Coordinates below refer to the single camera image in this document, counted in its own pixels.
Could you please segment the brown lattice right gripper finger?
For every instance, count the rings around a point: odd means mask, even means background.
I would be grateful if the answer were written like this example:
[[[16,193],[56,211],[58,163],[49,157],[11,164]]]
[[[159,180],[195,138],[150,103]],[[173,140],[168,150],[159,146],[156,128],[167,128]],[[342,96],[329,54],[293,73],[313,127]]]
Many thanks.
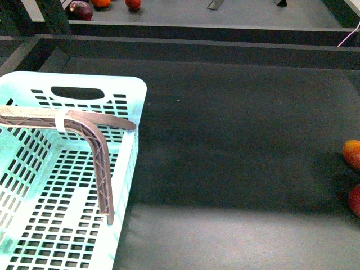
[[[98,124],[125,130],[135,130],[137,128],[132,121],[99,112],[74,110],[73,120],[79,124],[79,127],[73,128],[73,131],[96,131]]]

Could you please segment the brown lattice left gripper finger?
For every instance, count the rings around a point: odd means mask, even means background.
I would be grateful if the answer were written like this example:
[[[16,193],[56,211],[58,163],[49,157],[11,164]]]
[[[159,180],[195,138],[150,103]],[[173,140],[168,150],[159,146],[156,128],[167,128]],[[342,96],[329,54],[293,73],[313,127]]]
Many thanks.
[[[79,124],[73,120],[73,110],[69,110],[65,116],[66,131],[73,131]],[[108,225],[114,222],[114,204],[111,186],[109,149],[102,132],[96,131],[73,131],[81,135],[90,145],[93,155],[93,166],[96,177],[99,213],[107,216]]]

